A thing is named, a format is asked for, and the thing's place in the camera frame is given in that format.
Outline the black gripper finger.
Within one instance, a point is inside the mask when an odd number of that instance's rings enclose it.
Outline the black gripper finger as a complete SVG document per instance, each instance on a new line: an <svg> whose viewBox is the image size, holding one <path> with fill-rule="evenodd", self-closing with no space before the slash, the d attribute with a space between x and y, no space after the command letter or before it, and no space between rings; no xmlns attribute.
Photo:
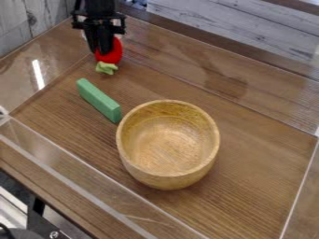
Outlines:
<svg viewBox="0 0 319 239"><path fill-rule="evenodd" d="M100 25L98 28L100 54L106 55L114 48L114 34L107 26Z"/></svg>
<svg viewBox="0 0 319 239"><path fill-rule="evenodd" d="M96 48L99 47L99 35L98 35L98 29L94 25L86 26L84 35L86 35L86 40L87 40L90 49L92 52L95 52Z"/></svg>

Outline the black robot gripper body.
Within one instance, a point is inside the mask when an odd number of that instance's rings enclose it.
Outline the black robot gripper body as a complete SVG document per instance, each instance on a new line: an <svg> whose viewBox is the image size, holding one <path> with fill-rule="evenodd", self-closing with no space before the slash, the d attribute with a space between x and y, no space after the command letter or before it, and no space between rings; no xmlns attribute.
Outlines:
<svg viewBox="0 0 319 239"><path fill-rule="evenodd" d="M75 0L71 11L72 27L84 29L90 25L106 25L116 35L126 33L126 16L119 12L119 0Z"/></svg>

